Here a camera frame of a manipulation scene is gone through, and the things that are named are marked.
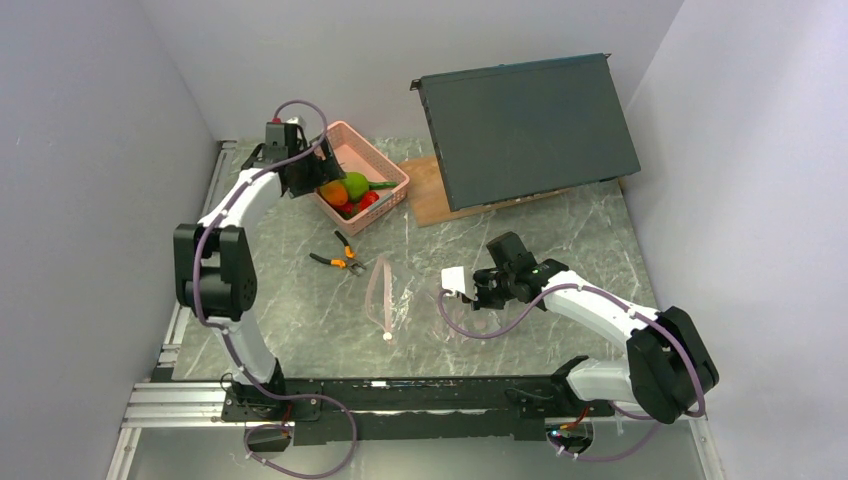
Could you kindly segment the fake orange green mango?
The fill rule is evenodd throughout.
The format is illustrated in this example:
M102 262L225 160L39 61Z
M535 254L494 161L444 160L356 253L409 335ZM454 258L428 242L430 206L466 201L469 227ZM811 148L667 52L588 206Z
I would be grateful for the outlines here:
M332 207L341 207L349 202L349 193L340 180L331 181L318 188L319 195Z

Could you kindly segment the pink plastic basket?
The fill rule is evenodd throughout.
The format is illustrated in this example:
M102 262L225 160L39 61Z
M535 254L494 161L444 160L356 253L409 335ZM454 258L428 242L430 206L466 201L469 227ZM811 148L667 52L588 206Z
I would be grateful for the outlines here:
M356 235L374 223L379 217L398 206L407 197L409 176L389 160L374 145L343 121L329 126L327 139L345 173L355 171L366 176L369 182L397 182L392 190L378 190L380 199L367 210L344 218L338 207L327 204L315 190L309 198L331 218L345 234Z

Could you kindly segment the fake green lime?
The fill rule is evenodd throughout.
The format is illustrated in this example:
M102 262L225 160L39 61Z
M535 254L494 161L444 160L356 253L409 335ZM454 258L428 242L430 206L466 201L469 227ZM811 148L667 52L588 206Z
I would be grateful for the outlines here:
M369 181L366 176L360 172L347 172L345 177L340 180L345 188L349 201L351 203L359 202L362 197L370 190Z

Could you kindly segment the fake green bean pod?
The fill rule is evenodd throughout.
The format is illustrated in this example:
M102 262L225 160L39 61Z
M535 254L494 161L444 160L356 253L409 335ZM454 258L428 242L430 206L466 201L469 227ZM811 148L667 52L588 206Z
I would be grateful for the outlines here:
M369 191L392 190L398 186L397 182L369 182Z

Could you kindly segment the fake red tomato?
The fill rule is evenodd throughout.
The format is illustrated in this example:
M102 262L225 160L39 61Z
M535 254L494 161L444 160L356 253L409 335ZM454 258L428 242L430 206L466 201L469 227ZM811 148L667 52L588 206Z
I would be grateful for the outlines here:
M375 204L380 199L380 195L373 190L367 191L357 203L357 211L362 212L367 210L371 205Z

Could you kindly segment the clear zip top bag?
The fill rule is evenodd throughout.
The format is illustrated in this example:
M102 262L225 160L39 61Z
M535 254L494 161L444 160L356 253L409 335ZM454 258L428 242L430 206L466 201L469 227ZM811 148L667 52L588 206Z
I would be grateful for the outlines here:
M440 314L440 272L422 273L385 255L376 258L369 272L364 311L382 330L385 342L410 346L416 341L458 343L469 339L451 328ZM474 311L453 293L445 296L443 307L453 323L477 335L499 330L507 323L505 312Z

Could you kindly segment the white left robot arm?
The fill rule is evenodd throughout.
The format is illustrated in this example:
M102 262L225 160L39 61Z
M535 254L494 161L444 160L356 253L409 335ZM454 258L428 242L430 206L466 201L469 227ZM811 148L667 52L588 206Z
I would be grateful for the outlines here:
M308 140L301 118L274 118L218 205L173 234L177 300L214 333L229 356L234 391L249 392L248 407L264 420L285 411L288 394L253 312L258 279L249 237L285 194L311 193L341 175L324 134Z

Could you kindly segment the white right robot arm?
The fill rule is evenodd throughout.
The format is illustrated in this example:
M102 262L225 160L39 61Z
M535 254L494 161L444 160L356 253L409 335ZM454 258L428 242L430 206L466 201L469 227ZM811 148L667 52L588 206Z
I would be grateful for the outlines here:
M474 309L502 309L517 300L578 322L623 354L617 361L585 358L566 366L550 391L557 411L574 415L589 402L609 401L636 405L663 424L705 415L705 395L719 373L685 310L635 304L560 261L539 261L514 232L486 248L494 265L476 271L474 290L464 295Z

